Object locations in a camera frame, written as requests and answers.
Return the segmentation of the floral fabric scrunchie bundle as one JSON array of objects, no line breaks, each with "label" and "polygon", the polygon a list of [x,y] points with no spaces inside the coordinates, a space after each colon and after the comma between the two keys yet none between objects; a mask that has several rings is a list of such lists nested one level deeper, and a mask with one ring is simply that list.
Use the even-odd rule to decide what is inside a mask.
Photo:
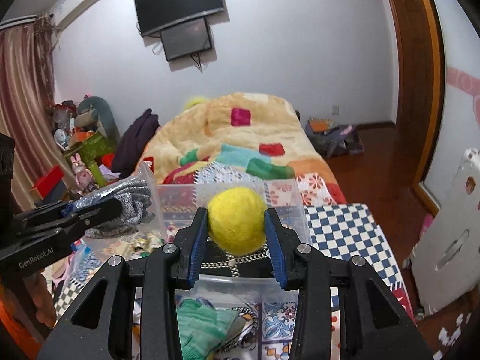
[{"label": "floral fabric scrunchie bundle", "polygon": [[164,239],[156,232],[138,232],[131,240],[131,255],[145,257],[164,245]]}]

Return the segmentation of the colourful patchwork quilt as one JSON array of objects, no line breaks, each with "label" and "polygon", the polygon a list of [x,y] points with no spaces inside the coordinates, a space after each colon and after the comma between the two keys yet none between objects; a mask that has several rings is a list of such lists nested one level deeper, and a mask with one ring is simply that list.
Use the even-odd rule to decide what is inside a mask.
[{"label": "colourful patchwork quilt", "polygon": [[199,102],[160,127],[140,157],[159,184],[185,184],[210,163],[262,180],[295,179],[306,206],[346,198],[287,100],[234,93]]}]

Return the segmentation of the patterned bed sheet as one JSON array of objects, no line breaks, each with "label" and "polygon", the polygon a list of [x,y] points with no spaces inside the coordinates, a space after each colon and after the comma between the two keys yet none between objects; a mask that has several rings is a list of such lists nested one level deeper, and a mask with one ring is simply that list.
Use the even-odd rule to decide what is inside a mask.
[{"label": "patterned bed sheet", "polygon": [[[347,261],[361,256],[391,290],[390,275],[395,272],[392,253],[386,249],[383,234],[366,205],[343,204],[309,206],[305,210],[309,244],[324,256]],[[176,309],[190,290],[175,291]],[[338,289],[330,289],[332,337],[340,334]],[[292,359],[290,348],[295,331],[299,294],[294,302],[250,303],[259,318],[257,331],[241,344],[216,348],[216,359]]]}]

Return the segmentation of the purple backpack on floor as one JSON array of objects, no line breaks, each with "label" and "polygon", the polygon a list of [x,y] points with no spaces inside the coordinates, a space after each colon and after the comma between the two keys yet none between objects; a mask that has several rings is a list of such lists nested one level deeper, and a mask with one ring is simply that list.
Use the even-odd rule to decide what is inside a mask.
[{"label": "purple backpack on floor", "polygon": [[338,124],[332,119],[309,119],[305,133],[316,152],[324,158],[357,155],[365,150],[356,125]]}]

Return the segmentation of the clear plastic storage box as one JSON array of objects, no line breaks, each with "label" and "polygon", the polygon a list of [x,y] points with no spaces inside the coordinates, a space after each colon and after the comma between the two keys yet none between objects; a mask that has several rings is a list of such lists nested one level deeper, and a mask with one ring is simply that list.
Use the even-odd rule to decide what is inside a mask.
[{"label": "clear plastic storage box", "polygon": [[276,211],[281,225],[308,243],[309,230],[299,186],[294,179],[262,180],[212,163],[200,169],[190,184],[154,184],[144,175],[120,181],[122,186],[144,185],[151,205],[137,215],[137,224],[107,223],[89,230],[85,243],[105,262],[118,254],[127,260],[147,256],[172,242],[190,226],[197,209],[213,213],[208,223],[207,248],[193,297],[216,306],[295,302],[273,276],[264,230],[264,211]]}]

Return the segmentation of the striped pink curtain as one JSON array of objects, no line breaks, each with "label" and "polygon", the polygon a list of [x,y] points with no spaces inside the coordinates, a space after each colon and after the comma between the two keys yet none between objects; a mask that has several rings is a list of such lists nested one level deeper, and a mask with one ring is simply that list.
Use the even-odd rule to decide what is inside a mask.
[{"label": "striped pink curtain", "polygon": [[52,167],[61,167],[67,186],[75,183],[51,132],[54,34],[47,14],[1,30],[1,132],[15,140],[12,195],[23,211],[34,208],[30,190]]}]

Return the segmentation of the brown wooden door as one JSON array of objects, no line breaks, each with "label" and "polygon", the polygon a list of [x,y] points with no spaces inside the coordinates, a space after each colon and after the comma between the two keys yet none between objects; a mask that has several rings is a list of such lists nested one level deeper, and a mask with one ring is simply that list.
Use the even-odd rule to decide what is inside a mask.
[{"label": "brown wooden door", "polygon": [[412,187],[425,180],[439,137],[445,90],[444,46],[434,0],[389,0],[399,58],[396,124],[416,159]]}]

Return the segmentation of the white sliding wardrobe door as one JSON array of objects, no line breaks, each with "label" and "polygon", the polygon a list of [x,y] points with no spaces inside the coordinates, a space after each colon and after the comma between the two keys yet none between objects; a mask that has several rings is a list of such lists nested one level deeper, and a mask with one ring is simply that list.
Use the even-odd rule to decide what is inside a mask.
[{"label": "white sliding wardrobe door", "polygon": [[464,152],[479,147],[479,36],[457,0],[433,1],[446,71],[439,136],[423,189],[441,206]]}]

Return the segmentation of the yellow green plush pillow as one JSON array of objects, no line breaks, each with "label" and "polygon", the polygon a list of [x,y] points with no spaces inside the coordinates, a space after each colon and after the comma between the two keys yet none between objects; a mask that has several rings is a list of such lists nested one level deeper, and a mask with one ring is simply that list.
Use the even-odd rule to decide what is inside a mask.
[{"label": "yellow green plush pillow", "polygon": [[209,99],[207,97],[204,97],[204,96],[193,96],[193,97],[190,97],[188,99],[188,101],[186,102],[184,108],[183,108],[183,111],[187,111],[193,107],[195,107],[196,105],[199,105],[199,104],[202,104],[202,103],[205,103],[205,102],[208,102]]}]

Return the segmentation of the grey green neck pillow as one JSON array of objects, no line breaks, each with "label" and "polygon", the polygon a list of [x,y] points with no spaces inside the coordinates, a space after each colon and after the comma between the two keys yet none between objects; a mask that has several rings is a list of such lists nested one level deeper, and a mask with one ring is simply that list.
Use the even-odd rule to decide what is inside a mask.
[{"label": "grey green neck pillow", "polygon": [[108,139],[120,140],[120,132],[108,102],[99,96],[86,97],[76,108],[77,115],[93,112],[92,117],[97,128]]}]

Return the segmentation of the pink rabbit plush toy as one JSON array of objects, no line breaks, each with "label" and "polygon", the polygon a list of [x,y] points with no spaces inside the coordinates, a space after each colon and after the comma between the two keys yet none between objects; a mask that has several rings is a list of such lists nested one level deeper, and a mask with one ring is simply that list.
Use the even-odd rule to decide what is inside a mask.
[{"label": "pink rabbit plush toy", "polygon": [[78,153],[70,158],[72,162],[72,171],[76,179],[78,189],[84,194],[90,193],[97,189],[95,178],[89,168],[82,161]]}]

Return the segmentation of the small black wall monitor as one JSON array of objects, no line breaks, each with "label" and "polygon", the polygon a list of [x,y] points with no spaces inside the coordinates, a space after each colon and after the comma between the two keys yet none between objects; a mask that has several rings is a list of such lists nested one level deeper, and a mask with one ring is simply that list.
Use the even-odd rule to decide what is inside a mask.
[{"label": "small black wall monitor", "polygon": [[163,52],[168,62],[211,50],[213,43],[207,20],[202,17],[160,31]]}]

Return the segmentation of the grey knitted cloth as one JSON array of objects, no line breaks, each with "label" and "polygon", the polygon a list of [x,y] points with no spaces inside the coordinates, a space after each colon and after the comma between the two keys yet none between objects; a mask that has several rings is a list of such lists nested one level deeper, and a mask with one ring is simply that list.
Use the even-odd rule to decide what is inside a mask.
[{"label": "grey knitted cloth", "polygon": [[149,211],[152,205],[152,192],[147,181],[138,176],[117,181],[85,197],[115,197],[122,204],[122,213],[119,217],[85,232],[89,238],[107,239],[133,234],[138,231],[139,225],[148,224],[155,217]]}]

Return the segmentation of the green knitted glove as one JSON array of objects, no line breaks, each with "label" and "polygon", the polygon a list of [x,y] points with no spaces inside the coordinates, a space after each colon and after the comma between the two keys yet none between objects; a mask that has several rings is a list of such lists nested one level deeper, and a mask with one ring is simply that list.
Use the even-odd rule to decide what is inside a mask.
[{"label": "green knitted glove", "polygon": [[182,358],[206,359],[224,342],[239,312],[185,299],[177,307],[176,315]]}]

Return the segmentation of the yellow felt ball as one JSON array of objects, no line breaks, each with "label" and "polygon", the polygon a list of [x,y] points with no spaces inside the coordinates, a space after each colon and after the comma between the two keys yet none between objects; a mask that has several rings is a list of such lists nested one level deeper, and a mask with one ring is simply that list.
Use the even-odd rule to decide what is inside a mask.
[{"label": "yellow felt ball", "polygon": [[216,194],[208,203],[210,238],[225,252],[244,256],[266,242],[263,198],[253,189],[234,187]]}]

